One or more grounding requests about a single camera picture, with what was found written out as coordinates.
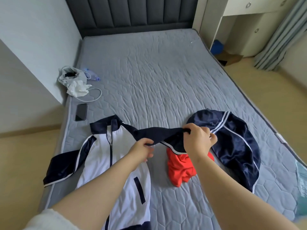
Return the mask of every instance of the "mattress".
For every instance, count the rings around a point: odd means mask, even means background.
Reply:
[[[78,67],[98,74],[101,80],[88,84],[100,88],[102,97],[88,103],[87,118],[80,122],[74,117],[82,102],[67,99],[56,154],[79,149],[91,134],[89,124],[114,114],[142,129],[180,127],[205,108],[231,111],[247,123],[261,150],[255,194],[294,219],[298,198],[295,162],[300,159],[229,78],[195,30],[86,37]],[[83,99],[94,100],[98,95],[99,91],[91,90]],[[152,229],[220,229],[197,176],[179,188],[171,184],[165,146],[155,146],[148,168]],[[82,169],[46,187],[40,209],[73,191]]]

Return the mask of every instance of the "hand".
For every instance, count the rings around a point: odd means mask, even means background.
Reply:
[[[210,133],[210,129],[207,127],[198,127],[194,123],[188,123],[182,128],[191,130],[190,134],[183,133],[183,145],[189,157],[191,155],[208,155],[209,149],[217,142],[216,135]]]
[[[146,143],[151,144],[153,140],[147,138],[140,139],[135,142],[127,154],[135,164],[134,170],[141,162],[147,161],[147,158],[153,157],[153,148],[145,145]]]

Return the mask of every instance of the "track jacket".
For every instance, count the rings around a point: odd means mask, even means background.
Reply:
[[[196,112],[187,123],[209,127],[217,135],[218,142],[212,147],[214,153],[224,166],[234,171],[241,185],[254,192],[259,178],[260,150],[246,123],[229,111],[209,109]],[[153,145],[162,143],[170,147],[176,154],[186,153],[183,133],[189,129],[150,127],[137,130],[116,115],[91,123],[90,128],[92,135],[80,150],[51,159],[44,186],[63,181],[85,163],[78,188],[102,174],[144,137],[152,139]],[[149,229],[149,199],[150,175],[147,164],[143,162],[127,179],[103,229]]]

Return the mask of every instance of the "white desk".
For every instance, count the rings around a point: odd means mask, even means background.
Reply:
[[[254,56],[263,49],[296,1],[208,0],[200,36],[210,49],[220,37],[227,52]]]

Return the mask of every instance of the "black smartphone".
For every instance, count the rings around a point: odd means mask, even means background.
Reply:
[[[87,104],[77,105],[76,118],[75,121],[83,121],[86,119]]]

